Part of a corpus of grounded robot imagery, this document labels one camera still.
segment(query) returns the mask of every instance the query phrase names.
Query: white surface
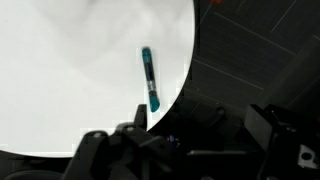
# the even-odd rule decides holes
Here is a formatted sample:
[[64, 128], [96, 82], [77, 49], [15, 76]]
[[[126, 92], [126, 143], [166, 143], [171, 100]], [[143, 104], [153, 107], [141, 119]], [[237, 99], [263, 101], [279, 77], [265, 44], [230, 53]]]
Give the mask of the white surface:
[[160, 109], [185, 81], [192, 0], [0, 0], [0, 150], [68, 157], [90, 130], [109, 134], [149, 99], [141, 48], [153, 53]]

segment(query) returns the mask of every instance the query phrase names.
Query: white round table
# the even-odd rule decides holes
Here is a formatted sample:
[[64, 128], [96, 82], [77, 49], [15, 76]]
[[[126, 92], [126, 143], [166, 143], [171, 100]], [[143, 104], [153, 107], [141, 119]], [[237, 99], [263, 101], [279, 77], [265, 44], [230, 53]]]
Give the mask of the white round table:
[[[74, 155], [148, 105], [148, 129], [176, 100], [194, 45], [192, 0], [1, 0], [0, 150]], [[151, 113], [141, 48], [160, 99]]]

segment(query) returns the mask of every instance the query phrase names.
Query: teal marker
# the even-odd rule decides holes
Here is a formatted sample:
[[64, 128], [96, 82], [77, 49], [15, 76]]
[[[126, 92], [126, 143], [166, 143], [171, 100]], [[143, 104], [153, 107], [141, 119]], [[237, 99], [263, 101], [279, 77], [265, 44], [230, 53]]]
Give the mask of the teal marker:
[[146, 72], [146, 79], [150, 98], [151, 112], [155, 112], [159, 109], [160, 103], [156, 91], [156, 83], [154, 80], [152, 57], [149, 47], [142, 48], [142, 58], [144, 64], [144, 70]]

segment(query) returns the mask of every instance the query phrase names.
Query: pen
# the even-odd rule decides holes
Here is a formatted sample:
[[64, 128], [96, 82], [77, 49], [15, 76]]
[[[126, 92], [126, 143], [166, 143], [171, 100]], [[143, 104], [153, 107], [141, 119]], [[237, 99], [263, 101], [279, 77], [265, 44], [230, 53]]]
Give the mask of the pen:
[[159, 109], [160, 103], [156, 91], [156, 83], [154, 80], [153, 66], [152, 66], [152, 56], [149, 47], [142, 48], [142, 58], [144, 64], [144, 70], [146, 73], [149, 99], [150, 99], [150, 109], [151, 112], [155, 112]]

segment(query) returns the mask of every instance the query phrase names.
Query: grout line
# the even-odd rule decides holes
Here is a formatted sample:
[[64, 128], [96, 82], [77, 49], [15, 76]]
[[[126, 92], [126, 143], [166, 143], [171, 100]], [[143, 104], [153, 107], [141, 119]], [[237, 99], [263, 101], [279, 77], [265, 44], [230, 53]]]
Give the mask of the grout line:
[[242, 0], [242, 2], [240, 2], [239, 6], [237, 7], [237, 14], [241, 11], [241, 8], [243, 8], [243, 5], [246, 3], [246, 0]]
[[227, 18], [227, 17], [225, 17], [225, 16], [221, 15], [220, 13], [215, 12], [215, 14], [216, 14], [217, 16], [219, 16], [219, 17], [221, 17], [221, 18], [223, 18], [223, 19], [225, 19], [225, 20], [227, 20], [227, 21], [229, 21], [229, 22], [233, 23], [234, 25], [236, 25], [236, 26], [238, 26], [238, 27], [240, 27], [240, 28], [242, 28], [242, 29], [244, 29], [244, 30], [248, 31], [249, 33], [251, 33], [251, 34], [253, 34], [253, 35], [255, 35], [255, 36], [258, 36], [260, 39], [263, 39], [263, 40], [267, 41], [268, 43], [273, 44], [274, 46], [276, 46], [276, 47], [278, 47], [278, 48], [280, 48], [280, 49], [282, 49], [282, 50], [286, 51], [287, 53], [289, 53], [289, 54], [291, 54], [291, 55], [293, 55], [293, 56], [294, 56], [294, 55], [296, 55], [296, 53], [294, 53], [294, 52], [290, 51], [289, 49], [287, 49], [287, 48], [285, 48], [285, 47], [282, 47], [281, 45], [279, 45], [279, 44], [277, 44], [277, 43], [275, 43], [275, 42], [273, 42], [273, 41], [271, 41], [271, 40], [269, 40], [269, 39], [267, 39], [267, 38], [265, 38], [265, 37], [261, 36], [260, 34], [258, 34], [258, 33], [254, 32], [254, 31], [252, 31], [252, 30], [250, 30], [250, 29], [248, 29], [248, 28], [246, 28], [246, 27], [244, 27], [244, 26], [242, 26], [242, 25], [240, 25], [240, 24], [238, 24], [238, 23], [234, 22], [233, 20], [231, 20], [231, 19], [229, 19], [229, 18]]
[[192, 116], [192, 113], [197, 109], [197, 107], [200, 105], [199, 102], [197, 102], [197, 105], [192, 109], [190, 115], [187, 117], [187, 120]]
[[242, 111], [242, 112], [245, 112], [245, 111], [246, 111], [246, 110], [243, 110], [243, 109], [241, 109], [241, 108], [239, 108], [239, 107], [233, 106], [233, 105], [231, 105], [231, 104], [228, 104], [228, 103], [225, 103], [225, 102], [216, 100], [216, 99], [214, 99], [214, 98], [212, 98], [212, 97], [210, 97], [210, 96], [203, 95], [203, 94], [201, 94], [201, 93], [199, 93], [199, 92], [197, 92], [197, 91], [194, 91], [194, 90], [192, 90], [192, 89], [189, 89], [189, 88], [185, 88], [185, 89], [187, 89], [188, 91], [192, 91], [193, 93], [199, 94], [200, 96], [203, 96], [203, 97], [205, 97], [205, 98], [208, 98], [208, 99], [211, 99], [211, 100], [213, 100], [213, 101], [216, 101], [216, 102], [218, 102], [219, 104], [221, 103], [222, 105], [226, 105], [226, 106], [229, 106], [229, 107], [231, 107], [231, 108], [237, 109], [238, 111]]
[[297, 0], [294, 0], [293, 3], [290, 5], [290, 7], [286, 10], [286, 12], [282, 15], [282, 17], [280, 18], [280, 20], [277, 22], [277, 24], [272, 28], [271, 32], [273, 32], [278, 25], [280, 24], [280, 22], [283, 20], [283, 18], [288, 14], [288, 12], [291, 10], [291, 8], [293, 7], [293, 5], [296, 3]]
[[211, 8], [213, 8], [213, 11], [215, 11], [215, 8], [216, 8], [216, 6], [214, 5], [214, 3], [210, 3], [210, 5], [209, 5], [209, 7], [206, 9], [206, 11], [205, 11], [205, 13], [202, 15], [202, 18], [201, 17], [199, 17], [199, 25], [198, 25], [198, 27], [196, 28], [196, 32], [198, 32], [198, 31], [200, 31], [200, 27], [201, 27], [201, 24], [203, 23], [203, 21], [205, 20], [205, 19], [208, 19], [208, 13], [209, 13], [209, 11], [211, 10]]
[[210, 66], [210, 65], [208, 65], [208, 64], [205, 64], [205, 63], [203, 63], [203, 62], [201, 62], [201, 61], [199, 61], [199, 60], [193, 59], [193, 61], [195, 61], [195, 62], [197, 62], [197, 63], [200, 63], [200, 64], [202, 64], [202, 65], [204, 65], [204, 66], [207, 66], [207, 67], [209, 67], [209, 68], [211, 68], [211, 69], [214, 69], [214, 70], [216, 70], [216, 71], [218, 71], [218, 72], [220, 72], [220, 73], [222, 73], [222, 74], [224, 74], [224, 75], [227, 75], [227, 76], [230, 76], [230, 77], [232, 77], [232, 78], [234, 78], [234, 79], [237, 79], [238, 81], [241, 81], [241, 82], [243, 82], [243, 83], [246, 83], [246, 84], [248, 84], [248, 85], [250, 85], [250, 86], [253, 86], [253, 87], [257, 88], [257, 89], [264, 90], [263, 87], [260, 87], [260, 86], [258, 86], [258, 85], [252, 84], [252, 83], [250, 83], [250, 82], [248, 82], [248, 81], [246, 81], [246, 80], [243, 80], [243, 79], [241, 79], [241, 78], [238, 78], [238, 77], [236, 77], [236, 76], [234, 76], [234, 75], [232, 75], [232, 74], [229, 74], [229, 73], [224, 72], [224, 71], [222, 71], [222, 70], [220, 70], [220, 69], [217, 69], [217, 68], [215, 68], [215, 67], [213, 67], [213, 66]]
[[313, 37], [320, 41], [320, 38], [318, 36], [314, 35]]
[[306, 93], [312, 85], [314, 85], [320, 78], [320, 75], [318, 75], [307, 87], [305, 87], [289, 104], [287, 104], [286, 107], [292, 106], [293, 103], [295, 103], [304, 93]]

